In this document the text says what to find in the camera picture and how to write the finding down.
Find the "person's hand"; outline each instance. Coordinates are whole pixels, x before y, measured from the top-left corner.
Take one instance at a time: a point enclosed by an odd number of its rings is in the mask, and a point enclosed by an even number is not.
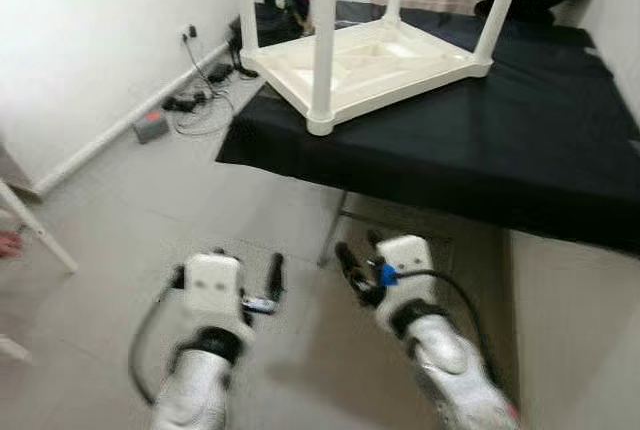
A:
[[[22,238],[19,233],[0,231],[0,257],[22,255]]]

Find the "black tablecloth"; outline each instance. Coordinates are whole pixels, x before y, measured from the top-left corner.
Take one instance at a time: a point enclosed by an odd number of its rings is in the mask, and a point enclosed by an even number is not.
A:
[[[340,2],[338,20],[375,5]],[[473,50],[482,22],[404,10],[409,24]],[[507,22],[484,79],[466,79],[337,126],[261,92],[218,161],[558,238],[640,251],[640,139],[611,73],[578,29]]]

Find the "baseboard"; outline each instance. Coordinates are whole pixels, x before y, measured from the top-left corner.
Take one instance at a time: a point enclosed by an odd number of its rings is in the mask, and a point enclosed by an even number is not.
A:
[[[202,60],[198,62],[201,67],[210,65],[215,60],[220,58],[228,50],[226,43],[215,48],[212,52],[206,55]],[[190,69],[185,72],[174,81],[163,87],[160,91],[152,95],[144,103],[133,109],[131,112],[124,115],[120,120],[109,127],[105,132],[99,135],[91,143],[85,145],[78,152],[76,152],[67,161],[61,163],[53,169],[46,177],[38,181],[33,188],[30,189],[38,197],[44,197],[53,187],[58,185],[64,179],[66,179],[73,172],[78,170],[82,165],[91,160],[100,151],[117,138],[122,132],[127,130],[136,120],[142,117],[145,113],[149,112],[153,108],[157,107],[160,102],[165,98],[174,94],[180,88],[182,88],[191,78],[196,75],[195,69]]]

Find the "blue connector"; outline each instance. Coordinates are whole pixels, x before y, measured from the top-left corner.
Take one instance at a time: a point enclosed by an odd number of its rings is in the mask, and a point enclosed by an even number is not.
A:
[[[398,285],[398,272],[388,263],[382,266],[382,275],[380,283],[385,287],[395,287]]]

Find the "gray floor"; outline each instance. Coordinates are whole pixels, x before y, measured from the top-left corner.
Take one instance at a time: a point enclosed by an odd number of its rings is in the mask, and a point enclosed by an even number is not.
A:
[[[254,89],[236,82],[231,95],[239,105]],[[127,379],[131,337],[172,265],[216,246],[242,257],[255,290],[272,252],[287,259],[283,311],[259,319],[256,345],[236,374],[232,428],[436,428],[396,342],[356,304],[334,261],[325,269],[314,263],[340,192],[216,164],[221,138],[172,134],[140,146],[127,132],[33,205],[80,273],[66,276],[29,236],[22,260],[0,261],[0,333],[35,358],[33,366],[0,360],[0,428],[148,428],[149,411]],[[500,229],[357,195],[349,207],[434,236],[438,265],[446,269],[453,258],[454,274],[481,303],[508,388],[515,388]],[[364,257],[367,228],[344,219],[337,238]],[[156,385],[181,334],[178,316],[176,298],[146,359]]]

